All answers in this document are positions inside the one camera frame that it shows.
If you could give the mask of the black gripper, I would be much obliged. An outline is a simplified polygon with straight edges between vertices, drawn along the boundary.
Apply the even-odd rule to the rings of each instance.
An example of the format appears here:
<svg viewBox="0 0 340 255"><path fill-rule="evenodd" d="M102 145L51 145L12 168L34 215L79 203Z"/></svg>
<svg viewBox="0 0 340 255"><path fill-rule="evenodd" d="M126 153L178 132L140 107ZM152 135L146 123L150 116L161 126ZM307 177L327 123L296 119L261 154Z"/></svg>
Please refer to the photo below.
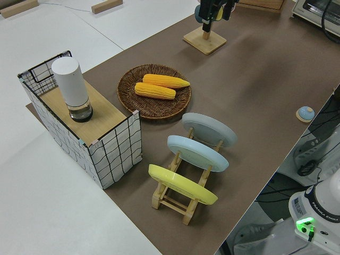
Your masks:
<svg viewBox="0 0 340 255"><path fill-rule="evenodd" d="M223 9L222 19L229 20L231 13L235 9L235 3L238 3L238 0L200 0L200 10L199 16L202 18L203 31L210 31L211 30L211 23L212 23L212 14L211 8L212 4L225 4Z"/></svg>

